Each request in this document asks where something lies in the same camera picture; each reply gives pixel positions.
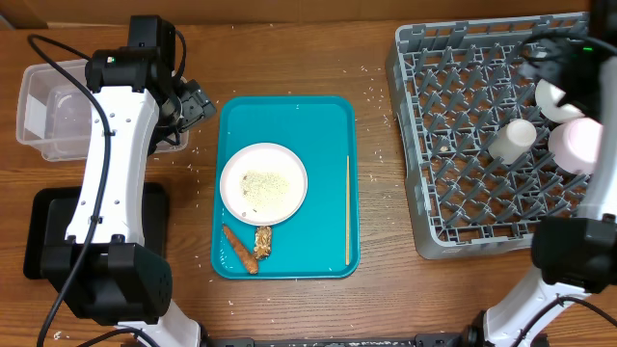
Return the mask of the wooden chopstick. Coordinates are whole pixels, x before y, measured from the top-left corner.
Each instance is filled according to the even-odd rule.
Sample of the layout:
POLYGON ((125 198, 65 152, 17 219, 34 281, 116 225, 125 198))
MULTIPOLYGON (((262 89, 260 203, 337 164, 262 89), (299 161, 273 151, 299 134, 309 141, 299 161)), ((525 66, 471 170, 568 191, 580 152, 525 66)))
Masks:
POLYGON ((350 158, 346 156, 345 176, 345 265, 350 264, 350 158))

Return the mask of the light green bowl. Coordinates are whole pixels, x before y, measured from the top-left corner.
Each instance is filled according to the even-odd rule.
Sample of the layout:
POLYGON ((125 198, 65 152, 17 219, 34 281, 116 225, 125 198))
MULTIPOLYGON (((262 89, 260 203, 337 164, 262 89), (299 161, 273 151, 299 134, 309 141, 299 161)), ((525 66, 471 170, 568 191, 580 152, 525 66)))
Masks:
POLYGON ((535 89, 535 102, 545 118, 557 123, 583 118, 584 114, 575 106, 565 104, 558 106, 558 101, 565 93, 544 79, 538 81, 535 89))

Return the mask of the white cup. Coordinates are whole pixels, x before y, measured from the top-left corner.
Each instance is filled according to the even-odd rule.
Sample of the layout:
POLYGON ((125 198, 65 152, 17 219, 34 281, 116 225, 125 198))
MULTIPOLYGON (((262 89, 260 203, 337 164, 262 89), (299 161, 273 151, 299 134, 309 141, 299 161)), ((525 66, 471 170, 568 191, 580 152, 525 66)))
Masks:
POLYGON ((512 120, 497 132, 488 152, 493 158, 500 157, 503 164, 510 165, 529 151, 536 137, 536 128, 530 121, 512 120))

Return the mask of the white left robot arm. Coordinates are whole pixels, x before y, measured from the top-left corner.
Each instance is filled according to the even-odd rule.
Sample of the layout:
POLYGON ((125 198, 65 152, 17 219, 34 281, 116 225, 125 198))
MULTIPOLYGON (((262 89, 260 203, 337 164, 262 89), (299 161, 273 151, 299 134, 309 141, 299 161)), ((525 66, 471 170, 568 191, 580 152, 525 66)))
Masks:
POLYGON ((44 250, 41 273, 58 292, 38 344, 61 304, 78 318, 132 334, 146 346, 202 346, 205 332, 173 301, 173 276, 149 250, 143 190, 150 150, 176 133, 184 105, 208 105, 174 68, 172 42, 137 40, 97 50, 77 88, 92 104, 89 151, 78 204, 64 241, 44 250))

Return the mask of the large pink plate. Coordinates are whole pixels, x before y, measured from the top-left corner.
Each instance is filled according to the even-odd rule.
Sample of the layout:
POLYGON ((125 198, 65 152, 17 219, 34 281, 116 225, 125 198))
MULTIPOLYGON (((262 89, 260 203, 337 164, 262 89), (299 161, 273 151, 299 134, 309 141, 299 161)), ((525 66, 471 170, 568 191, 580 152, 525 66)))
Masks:
POLYGON ((308 193, 307 170, 287 147, 258 143, 234 153, 223 167, 223 205, 239 221, 270 227, 291 218, 308 193))

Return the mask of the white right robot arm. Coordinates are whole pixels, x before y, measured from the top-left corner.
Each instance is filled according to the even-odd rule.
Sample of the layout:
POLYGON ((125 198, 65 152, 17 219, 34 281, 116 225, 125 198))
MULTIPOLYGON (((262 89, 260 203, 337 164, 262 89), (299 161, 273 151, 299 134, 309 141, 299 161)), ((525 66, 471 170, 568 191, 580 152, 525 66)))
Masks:
POLYGON ((532 237, 532 266, 497 305, 480 312, 459 346, 546 346, 543 329, 571 304, 610 324, 587 302, 616 282, 616 4, 590 4, 584 34, 547 30, 518 46, 527 75, 564 92, 560 105, 576 106, 604 129, 598 164, 574 218, 546 217, 532 237))

